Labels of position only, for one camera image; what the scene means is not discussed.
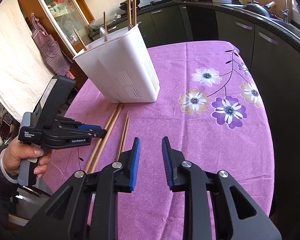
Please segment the person's left hand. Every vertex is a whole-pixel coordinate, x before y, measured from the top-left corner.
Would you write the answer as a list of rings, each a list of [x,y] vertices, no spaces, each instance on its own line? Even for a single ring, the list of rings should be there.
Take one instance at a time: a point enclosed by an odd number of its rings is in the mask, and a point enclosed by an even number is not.
[[[2,167],[10,178],[15,178],[19,174],[20,162],[23,159],[39,158],[38,166],[34,169],[34,174],[41,178],[51,161],[52,150],[48,150],[44,155],[44,151],[36,146],[23,144],[15,138],[9,146],[4,150],[2,156]]]

